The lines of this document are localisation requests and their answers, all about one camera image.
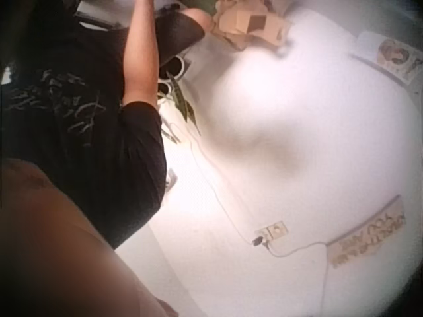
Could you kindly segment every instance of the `white surface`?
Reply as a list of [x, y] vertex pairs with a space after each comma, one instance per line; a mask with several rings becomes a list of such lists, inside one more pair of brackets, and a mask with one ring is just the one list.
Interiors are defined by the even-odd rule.
[[[231, 54], [214, 39], [188, 54], [185, 90], [201, 146], [221, 172], [195, 142], [194, 154], [245, 238], [284, 221], [289, 234], [273, 244], [281, 254], [333, 240], [401, 194], [406, 227], [376, 255], [328, 273], [325, 316], [375, 316], [422, 256], [419, 115], [402, 87], [350, 57], [349, 33], [305, 9], [289, 19], [279, 57], [262, 48]], [[198, 306], [211, 317], [318, 315], [325, 248], [278, 259], [248, 246], [189, 142], [167, 143], [166, 152], [179, 181], [150, 225]]]
[[125, 241], [116, 253], [156, 297], [167, 301], [181, 317], [206, 317], [168, 265], [148, 225]]

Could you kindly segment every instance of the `white cable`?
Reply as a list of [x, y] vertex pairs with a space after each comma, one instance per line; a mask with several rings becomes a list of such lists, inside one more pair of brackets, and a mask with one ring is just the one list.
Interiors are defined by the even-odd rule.
[[[181, 131], [181, 129], [179, 129], [179, 127], [175, 124], [175, 123], [170, 123], [169, 124], [169, 127], [170, 127], [170, 129], [172, 130], [172, 126], [175, 126], [178, 130], [179, 130], [179, 132], [181, 132], [181, 134], [183, 134], [184, 136], [185, 136], [185, 138], [187, 138], [186, 137], [186, 135]], [[207, 182], [207, 184], [208, 184], [208, 186], [210, 187], [210, 189], [213, 191], [213, 193], [214, 193], [214, 196], [215, 196], [215, 198], [216, 198], [216, 200], [217, 200], [217, 203], [220, 205], [220, 207], [222, 208], [222, 210], [223, 210], [223, 212], [226, 214], [226, 217], [229, 219], [229, 221], [231, 222], [231, 224], [232, 224], [232, 227], [235, 229], [235, 231], [237, 232], [237, 234], [241, 237], [241, 239], [245, 242], [245, 243], [247, 243], [248, 245], [252, 245], [252, 242], [250, 242], [250, 241], [248, 241], [248, 239], [246, 239], [242, 234], [241, 234], [241, 232], [238, 230], [238, 228], [237, 228], [237, 226], [235, 225], [235, 222], [232, 220], [232, 218], [229, 216], [229, 213], [227, 212], [227, 210], [226, 210], [226, 208], [224, 208], [224, 206], [223, 206], [223, 204], [222, 204], [222, 202], [221, 202], [221, 200], [219, 199], [219, 196], [218, 196], [218, 194], [217, 194], [217, 192], [216, 192], [216, 190], [214, 189], [214, 187], [213, 187], [213, 185], [210, 183], [210, 181], [207, 179], [207, 177], [206, 177], [206, 175], [203, 173], [203, 171], [202, 171], [202, 169], [200, 168], [200, 165], [198, 164], [198, 162], [197, 162], [197, 159], [196, 159], [196, 156], [194, 155], [194, 151], [193, 151], [193, 149], [192, 149], [192, 142], [188, 139], [188, 141], [190, 142], [190, 150], [191, 150], [191, 155], [192, 155], [192, 157], [193, 157], [193, 159], [194, 159], [194, 162], [196, 163], [196, 166], [197, 166], [197, 168], [198, 168], [198, 170], [200, 171], [200, 173], [201, 173], [201, 175], [203, 176], [203, 178], [204, 178], [204, 180]]]
[[[172, 134], [174, 134], [174, 132], [172, 131], [172, 125], [174, 125], [178, 130], [179, 130], [179, 132], [181, 132], [181, 134], [183, 134], [184, 136], [185, 136], [185, 138], [187, 138], [186, 137], [186, 135], [181, 131], [181, 129], [175, 124], [175, 123], [170, 123], [169, 124], [169, 129], [170, 129], [170, 131], [172, 132]], [[199, 148], [199, 150], [200, 150], [200, 152], [203, 154], [203, 156], [205, 156], [204, 155], [204, 152], [202, 151], [202, 149], [201, 149], [201, 146], [200, 146], [200, 144], [197, 142], [197, 140], [196, 140], [196, 138], [188, 131], [188, 133], [191, 135], [191, 137], [196, 141], [196, 143], [197, 143], [197, 147]], [[228, 214], [228, 212], [226, 211], [226, 209], [224, 208], [224, 206], [223, 206], [223, 204], [221, 203], [221, 201], [220, 201], [220, 199], [219, 199], [219, 196], [218, 196], [218, 194], [217, 194], [217, 192], [216, 192], [216, 190], [214, 189], [214, 187], [213, 187], [213, 185], [209, 182], [209, 180], [207, 179], [207, 177], [206, 177], [206, 175], [203, 173], [203, 171], [202, 171], [202, 169], [200, 168], [200, 165], [198, 164], [198, 162], [197, 162], [197, 159], [196, 159], [196, 156], [194, 155], [194, 151], [193, 151], [193, 149], [192, 149], [192, 142], [189, 140], [189, 138], [187, 138], [187, 140], [188, 140], [188, 142], [190, 143], [190, 151], [191, 151], [191, 155], [192, 155], [192, 157], [193, 157], [193, 159], [194, 159], [194, 162], [196, 163], [196, 166], [197, 166], [197, 168], [198, 168], [198, 170], [200, 171], [200, 173], [201, 173], [201, 175], [203, 176], [203, 178], [204, 178], [204, 180], [207, 182], [207, 184], [209, 185], [209, 187], [210, 187], [210, 189], [213, 191], [213, 193], [214, 193], [214, 196], [215, 196], [215, 198], [216, 198], [216, 200], [217, 200], [217, 202], [219, 203], [219, 205], [220, 205], [220, 207], [222, 208], [222, 210], [224, 211], [224, 213], [226, 214], [226, 217], [229, 219], [229, 221], [230, 221], [230, 223], [232, 224], [232, 226], [233, 226], [233, 228], [235, 229], [235, 231], [237, 232], [237, 234], [241, 237], [241, 239], [245, 242], [245, 243], [247, 243], [247, 244], [249, 244], [249, 245], [252, 245], [252, 242], [249, 242], [242, 234], [241, 234], [241, 232], [238, 230], [238, 228], [237, 228], [237, 226], [235, 225], [235, 223], [234, 223], [234, 221], [232, 220], [232, 218], [229, 216], [229, 214]], [[323, 246], [326, 246], [327, 247], [327, 244], [326, 243], [324, 243], [324, 242], [314, 242], [314, 243], [310, 243], [310, 244], [308, 244], [308, 245], [306, 245], [306, 246], [303, 246], [303, 247], [300, 247], [300, 248], [296, 248], [296, 249], [294, 249], [294, 250], [292, 250], [291, 252], [288, 252], [287, 254], [276, 254], [276, 253], [274, 253], [273, 251], [272, 251], [272, 249], [271, 249], [271, 247], [269, 247], [269, 243], [268, 242], [265, 242], [265, 243], [263, 243], [263, 246], [265, 246], [266, 247], [266, 249], [267, 249], [267, 251], [269, 251], [269, 253], [272, 255], [272, 256], [274, 256], [275, 258], [287, 258], [288, 256], [291, 256], [291, 255], [293, 255], [293, 254], [295, 254], [295, 253], [297, 253], [298, 251], [301, 251], [301, 250], [305, 250], [305, 249], [308, 249], [308, 248], [310, 248], [310, 247], [312, 247], [312, 246], [316, 246], [316, 245], [323, 245]], [[320, 305], [319, 305], [319, 316], [321, 316], [321, 314], [322, 314], [322, 310], [323, 310], [323, 304], [324, 304], [324, 302], [325, 302], [325, 293], [326, 293], [326, 284], [327, 284], [327, 277], [328, 277], [328, 271], [329, 271], [329, 261], [327, 260], [327, 262], [326, 262], [326, 267], [325, 267], [325, 274], [324, 274], [324, 276], [323, 276], [323, 285], [322, 285], [322, 296], [321, 296], [321, 300], [320, 300]]]
[[308, 248], [310, 248], [312, 246], [316, 246], [316, 245], [327, 246], [326, 243], [324, 243], [324, 242], [313, 242], [313, 243], [310, 243], [306, 246], [302, 246], [300, 248], [294, 249], [291, 252], [288, 252], [286, 254], [276, 254], [272, 251], [271, 247], [269, 247], [268, 244], [263, 244], [263, 245], [266, 247], [266, 249], [269, 251], [269, 253], [272, 254], [275, 258], [286, 258], [288, 256], [291, 256], [294, 253], [297, 253], [298, 251], [305, 250], [305, 249], [308, 249]]

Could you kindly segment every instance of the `paper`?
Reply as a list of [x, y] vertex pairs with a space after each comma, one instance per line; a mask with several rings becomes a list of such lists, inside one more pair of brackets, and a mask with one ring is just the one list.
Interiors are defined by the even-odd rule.
[[360, 256], [374, 254], [405, 224], [403, 202], [397, 196], [360, 228], [328, 245], [328, 261], [336, 269]]
[[423, 52], [372, 32], [360, 34], [354, 54], [382, 67], [408, 85], [423, 70]]

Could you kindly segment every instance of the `printed label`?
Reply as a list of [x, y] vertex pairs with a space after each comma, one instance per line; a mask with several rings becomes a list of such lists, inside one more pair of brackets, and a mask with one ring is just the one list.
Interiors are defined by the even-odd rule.
[[360, 256], [374, 254], [381, 244], [404, 224], [403, 202], [401, 197], [397, 196], [360, 228], [329, 244], [328, 261], [336, 269]]

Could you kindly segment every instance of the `skin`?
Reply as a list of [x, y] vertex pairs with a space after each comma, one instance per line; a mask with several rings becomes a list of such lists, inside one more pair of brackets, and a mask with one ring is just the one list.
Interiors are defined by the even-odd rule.
[[159, 54], [153, 0], [137, 0], [124, 54], [125, 91], [122, 104], [146, 102], [157, 108]]
[[87, 306], [92, 316], [178, 316], [38, 167], [4, 160], [1, 171], [0, 245], [13, 245], [23, 259], [32, 292], [64, 307]]

